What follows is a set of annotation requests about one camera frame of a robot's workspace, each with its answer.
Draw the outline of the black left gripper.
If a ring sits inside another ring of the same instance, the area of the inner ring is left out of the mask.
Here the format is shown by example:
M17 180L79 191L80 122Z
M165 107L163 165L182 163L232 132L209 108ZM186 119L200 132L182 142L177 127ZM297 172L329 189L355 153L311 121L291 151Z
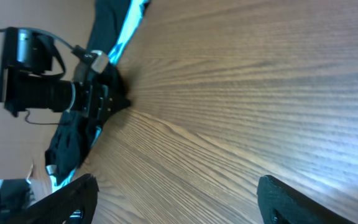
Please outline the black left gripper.
M73 81L76 87L73 110L85 118L105 123L112 115L131 105L124 80L110 63L102 73L79 63L74 70Z

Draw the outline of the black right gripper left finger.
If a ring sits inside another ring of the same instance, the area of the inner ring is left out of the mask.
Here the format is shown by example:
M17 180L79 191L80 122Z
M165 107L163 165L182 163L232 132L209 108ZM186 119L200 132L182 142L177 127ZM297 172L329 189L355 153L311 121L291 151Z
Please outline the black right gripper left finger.
M98 203L98 192L96 177L91 174L82 175L12 217L9 222L24 224L91 224Z

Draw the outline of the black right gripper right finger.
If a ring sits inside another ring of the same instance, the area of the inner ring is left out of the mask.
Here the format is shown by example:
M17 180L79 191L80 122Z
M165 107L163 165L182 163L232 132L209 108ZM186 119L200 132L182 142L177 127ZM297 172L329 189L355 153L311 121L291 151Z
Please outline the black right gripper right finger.
M257 202L265 224L352 224L272 175L259 179Z

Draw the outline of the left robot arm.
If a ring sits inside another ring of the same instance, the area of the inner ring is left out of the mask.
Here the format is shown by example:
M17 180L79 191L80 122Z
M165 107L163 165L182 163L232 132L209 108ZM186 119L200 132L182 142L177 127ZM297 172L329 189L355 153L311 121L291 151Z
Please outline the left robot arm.
M77 111L101 122L130 107L123 82L108 56L79 45L67 47L84 65L81 81L66 81L66 66L50 32L26 27L0 29L0 103L14 117L29 108Z

